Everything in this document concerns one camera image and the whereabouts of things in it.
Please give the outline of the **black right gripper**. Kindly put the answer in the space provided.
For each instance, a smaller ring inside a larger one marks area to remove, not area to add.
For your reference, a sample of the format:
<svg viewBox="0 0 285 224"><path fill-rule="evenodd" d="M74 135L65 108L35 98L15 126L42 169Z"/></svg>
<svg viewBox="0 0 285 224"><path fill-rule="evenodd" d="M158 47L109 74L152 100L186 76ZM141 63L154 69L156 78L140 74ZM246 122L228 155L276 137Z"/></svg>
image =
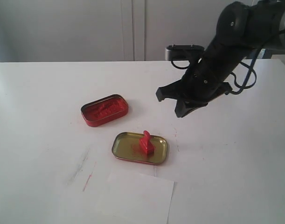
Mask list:
<svg viewBox="0 0 285 224"><path fill-rule="evenodd" d="M189 67L181 80L157 89L158 101L177 100L175 114L178 118L207 106L228 90L223 83L231 72L230 54L231 47L221 43L211 43L201 53L185 51Z"/></svg>

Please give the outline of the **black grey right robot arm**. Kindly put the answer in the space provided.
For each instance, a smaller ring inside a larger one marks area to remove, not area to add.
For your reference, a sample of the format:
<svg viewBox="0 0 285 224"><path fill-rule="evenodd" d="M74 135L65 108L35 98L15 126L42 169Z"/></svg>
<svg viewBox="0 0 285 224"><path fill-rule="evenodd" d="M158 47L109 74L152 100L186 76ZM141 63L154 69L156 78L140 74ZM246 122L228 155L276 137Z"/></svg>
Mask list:
<svg viewBox="0 0 285 224"><path fill-rule="evenodd" d="M233 2L221 12L208 47L166 47L166 60L189 64L182 78L158 88L156 97L159 101L175 99L175 114L183 118L223 94L238 95L250 88L248 80L256 74L254 63L263 49L285 50L285 0L261 0L253 6ZM226 78L249 55L253 59L246 77L234 91Z"/></svg>

